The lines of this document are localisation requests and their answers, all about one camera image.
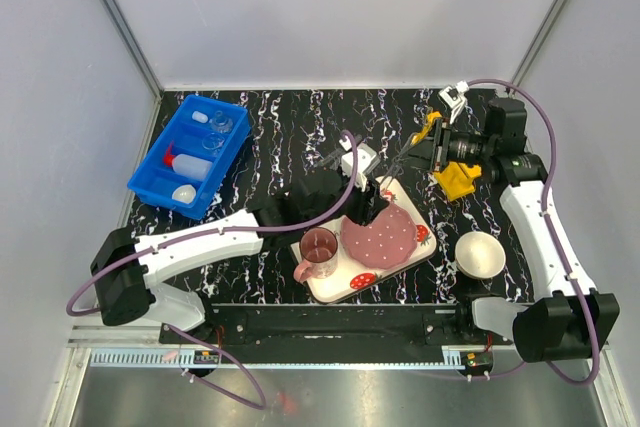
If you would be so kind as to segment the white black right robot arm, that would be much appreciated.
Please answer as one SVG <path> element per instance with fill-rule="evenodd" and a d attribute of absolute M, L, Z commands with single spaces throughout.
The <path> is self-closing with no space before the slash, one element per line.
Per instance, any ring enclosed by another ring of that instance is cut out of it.
<path fill-rule="evenodd" d="M 492 332 L 512 341 L 527 363 L 596 359 L 620 314 L 612 293 L 601 293 L 572 250 L 552 199 L 552 176 L 526 149 L 527 112 L 522 101 L 494 98 L 481 133 L 461 132 L 439 113 L 400 154 L 408 165 L 441 174 L 454 164 L 479 166 L 500 188 L 534 284 L 530 305 L 496 296 L 469 295 L 454 318 L 466 343 Z"/>

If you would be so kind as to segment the yellow test tube rack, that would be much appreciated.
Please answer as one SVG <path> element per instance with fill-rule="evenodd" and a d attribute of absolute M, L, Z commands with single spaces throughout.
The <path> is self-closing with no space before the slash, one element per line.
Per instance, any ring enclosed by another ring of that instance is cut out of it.
<path fill-rule="evenodd" d="M 413 147 L 423 141 L 434 128 L 435 121 L 441 117 L 442 114 L 437 111 L 428 113 L 422 130 L 412 135 L 409 146 Z M 474 193 L 474 182 L 481 175 L 482 168 L 479 165 L 468 166 L 459 162 L 450 162 L 442 171 L 434 173 L 436 181 L 443 189 L 449 202 Z"/>

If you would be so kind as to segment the wash bottle with red cap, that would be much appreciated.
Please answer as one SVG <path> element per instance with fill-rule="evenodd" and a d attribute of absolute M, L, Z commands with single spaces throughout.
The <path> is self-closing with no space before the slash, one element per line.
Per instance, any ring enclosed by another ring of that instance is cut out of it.
<path fill-rule="evenodd" d="M 213 167 L 213 162 L 188 154 L 174 154 L 171 142 L 163 156 L 163 164 L 176 174 L 195 181 L 203 182 Z"/>

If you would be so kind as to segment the small clear glass beaker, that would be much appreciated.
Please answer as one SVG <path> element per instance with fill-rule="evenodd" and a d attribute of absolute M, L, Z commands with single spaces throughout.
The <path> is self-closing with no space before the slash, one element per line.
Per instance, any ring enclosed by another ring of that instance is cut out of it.
<path fill-rule="evenodd" d="M 203 138 L 202 146 L 212 155 L 218 155 L 219 152 L 223 149 L 225 141 L 226 137 L 224 135 L 213 132 Z"/>

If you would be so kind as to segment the glass alcohol lamp white cap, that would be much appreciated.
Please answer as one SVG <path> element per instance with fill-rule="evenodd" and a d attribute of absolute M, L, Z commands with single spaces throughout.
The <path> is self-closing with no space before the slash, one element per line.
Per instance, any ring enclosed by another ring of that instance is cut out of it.
<path fill-rule="evenodd" d="M 221 110 L 217 110 L 210 120 L 211 129 L 221 134 L 230 133 L 233 130 L 233 125 L 233 119 Z"/>

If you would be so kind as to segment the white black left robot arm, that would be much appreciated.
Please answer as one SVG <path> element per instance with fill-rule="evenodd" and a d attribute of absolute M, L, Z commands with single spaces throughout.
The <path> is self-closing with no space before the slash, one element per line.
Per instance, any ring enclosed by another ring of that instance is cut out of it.
<path fill-rule="evenodd" d="M 97 279 L 97 310 L 109 327 L 146 318 L 181 329 L 193 342 L 206 342 L 216 319 L 205 312 L 198 294 L 167 286 L 165 280 L 206 264 L 288 247 L 310 228 L 336 218 L 366 226 L 388 205 L 373 178 L 360 187 L 341 169 L 320 168 L 217 221 L 151 236 L 113 230 L 90 266 Z"/>

